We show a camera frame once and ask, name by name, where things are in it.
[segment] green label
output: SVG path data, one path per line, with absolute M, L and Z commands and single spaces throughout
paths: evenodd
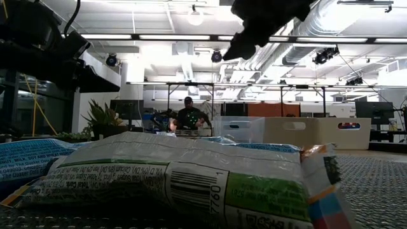
M 230 206 L 310 221 L 306 192 L 294 181 L 230 173 L 225 199 Z

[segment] blue snack bag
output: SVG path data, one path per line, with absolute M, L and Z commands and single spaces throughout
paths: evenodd
M 70 155 L 84 143 L 40 139 L 0 144 L 0 199 L 45 175 L 47 163 L 57 156 Z
M 261 143 L 236 143 L 236 144 L 223 144 L 224 146 L 237 146 L 248 149 L 262 149 L 280 153 L 299 153 L 300 148 L 290 144 L 261 144 Z

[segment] potted plant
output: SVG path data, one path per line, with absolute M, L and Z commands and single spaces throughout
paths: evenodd
M 107 104 L 104 104 L 104 110 L 97 102 L 92 99 L 89 102 L 90 112 L 88 111 L 89 118 L 82 117 L 89 122 L 95 136 L 95 140 L 99 140 L 102 135 L 103 138 L 121 134 L 127 131 L 127 127 L 121 125 L 123 120 L 116 117 L 116 111 L 110 109 Z

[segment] yellow cable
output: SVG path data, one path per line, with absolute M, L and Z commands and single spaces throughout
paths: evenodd
M 7 18 L 8 18 L 8 15 L 7 15 L 7 8 L 6 8 L 6 0 L 3 0 L 3 8 L 4 8 L 4 14 L 5 14 L 6 19 L 7 19 Z M 27 84 L 28 90 L 30 90 L 30 93 L 31 93 L 31 95 L 32 95 L 32 90 L 31 90 L 30 84 L 28 84 L 27 76 L 26 76 L 24 73 L 22 73 L 22 75 L 24 76 L 24 78 L 25 78 L 25 83 Z M 35 120 L 36 120 L 36 108 L 35 108 L 35 107 L 36 107 L 36 105 L 38 106 L 38 109 L 39 109 L 39 111 L 41 112 L 41 114 L 43 114 L 44 119 L 45 119 L 45 121 L 47 122 L 47 124 L 51 127 L 53 133 L 54 133 L 55 135 L 58 135 L 58 133 L 57 133 L 57 132 L 55 131 L 55 129 L 52 127 L 50 121 L 48 121 L 48 119 L 46 118 L 46 116 L 45 116 L 45 114 L 44 114 L 44 111 L 41 109 L 41 106 L 40 106 L 40 105 L 38 104 L 38 102 L 37 102 L 37 80 L 36 80 L 36 91 L 35 91 L 35 96 L 34 96 L 34 124 L 32 125 L 32 126 L 33 126 L 33 128 L 32 128 L 32 136 L 34 136 L 34 130 L 35 130 Z
M 7 15 L 6 0 L 3 0 L 3 8 L 4 8 L 4 14 L 6 15 L 6 19 L 7 19 L 8 15 Z
M 28 90 L 30 90 L 30 93 L 31 93 L 31 95 L 32 95 L 32 90 L 31 90 L 30 84 L 28 84 L 27 76 L 26 76 L 24 73 L 22 73 L 22 75 L 24 76 L 24 78 L 25 78 L 25 83 L 27 84 Z M 55 129 L 52 127 L 50 121 L 48 121 L 48 119 L 46 118 L 46 116 L 45 116 L 45 114 L 44 114 L 44 111 L 41 109 L 41 106 L 38 104 L 38 102 L 37 102 L 36 99 L 34 99 L 34 102 L 35 102 L 35 104 L 38 106 L 38 109 L 39 109 L 39 111 L 41 112 L 41 114 L 43 114 L 44 119 L 45 119 L 45 121 L 47 122 L 47 124 L 51 127 L 53 133 L 54 133 L 55 135 L 58 135 L 58 133 L 57 133 L 57 132 L 55 131 Z
M 36 89 L 34 91 L 34 100 L 37 101 L 37 79 L 36 79 Z M 32 119 L 32 136 L 34 137 L 36 135 L 36 111 L 37 105 L 34 103 L 34 118 Z

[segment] table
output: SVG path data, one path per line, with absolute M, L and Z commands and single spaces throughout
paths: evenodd
M 407 135 L 406 131 L 370 130 L 370 141 L 394 141 L 395 135 Z
M 377 151 L 337 153 L 341 168 L 341 188 L 361 227 L 407 228 L 407 156 Z M 120 206 L 40 211 L 18 211 L 0 207 L 0 228 L 199 228 L 194 222 L 175 216 L 172 212 L 139 209 L 137 204 L 131 211 L 126 211 Z

